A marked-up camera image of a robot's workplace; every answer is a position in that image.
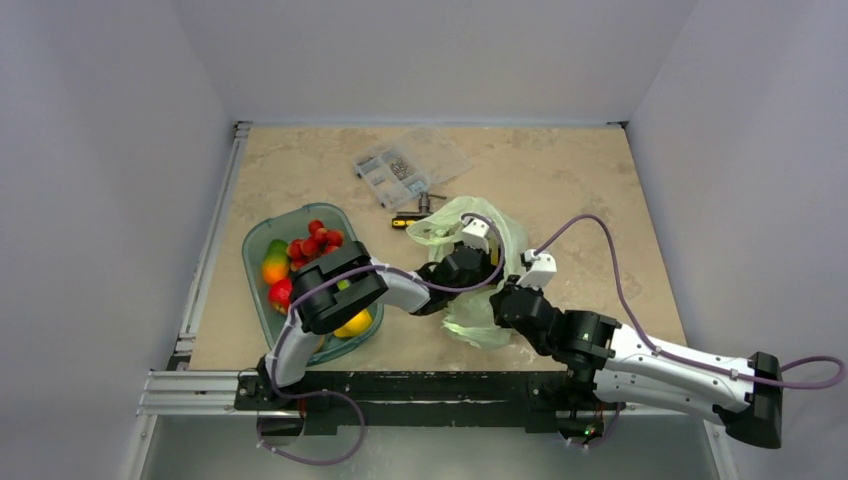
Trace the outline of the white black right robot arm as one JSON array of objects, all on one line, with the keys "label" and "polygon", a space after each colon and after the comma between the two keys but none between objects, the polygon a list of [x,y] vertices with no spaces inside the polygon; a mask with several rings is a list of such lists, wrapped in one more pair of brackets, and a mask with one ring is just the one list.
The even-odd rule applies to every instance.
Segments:
[{"label": "white black right robot arm", "polygon": [[750,446],[782,445],[779,360],[764,352],[719,356],[654,338],[586,310],[561,310],[539,289],[513,281],[490,299],[494,322],[523,336],[542,357],[574,371],[561,392],[576,407],[592,400],[640,403],[721,425]]}]

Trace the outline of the green plastic bag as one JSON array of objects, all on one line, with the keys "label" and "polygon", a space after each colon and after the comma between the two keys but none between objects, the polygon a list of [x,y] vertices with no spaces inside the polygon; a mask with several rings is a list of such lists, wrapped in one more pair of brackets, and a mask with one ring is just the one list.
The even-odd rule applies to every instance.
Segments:
[{"label": "green plastic bag", "polygon": [[[461,239],[461,216],[468,212],[485,216],[495,223],[504,240],[506,252],[503,273],[520,273],[520,255],[529,247],[527,231],[518,221],[482,197],[455,197],[430,216],[408,227],[406,233],[414,242],[428,248],[430,261],[439,261]],[[453,300],[446,307],[442,320],[448,334],[479,349],[494,350],[507,346],[512,332],[494,322],[490,304],[494,293],[493,287],[487,287],[463,293]]]}]

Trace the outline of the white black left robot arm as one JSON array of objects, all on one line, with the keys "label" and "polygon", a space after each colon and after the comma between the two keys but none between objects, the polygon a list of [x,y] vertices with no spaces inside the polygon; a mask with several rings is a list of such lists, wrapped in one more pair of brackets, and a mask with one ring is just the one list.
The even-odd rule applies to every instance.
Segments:
[{"label": "white black left robot arm", "polygon": [[463,242],[442,260],[415,271],[378,261],[359,241],[307,265],[292,280],[286,321],[265,356],[267,375],[259,385],[260,397],[275,409],[292,405],[320,337],[360,311],[380,304],[427,316],[463,293],[495,285],[503,278],[503,267],[500,248]]}]

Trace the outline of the yellow green fake starfruit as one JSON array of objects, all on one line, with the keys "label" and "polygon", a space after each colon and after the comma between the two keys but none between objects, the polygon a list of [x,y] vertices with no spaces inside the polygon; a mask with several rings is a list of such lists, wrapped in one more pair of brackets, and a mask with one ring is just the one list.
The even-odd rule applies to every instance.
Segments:
[{"label": "yellow green fake starfruit", "polygon": [[490,263],[497,266],[501,258],[501,248],[497,240],[490,242]]}]

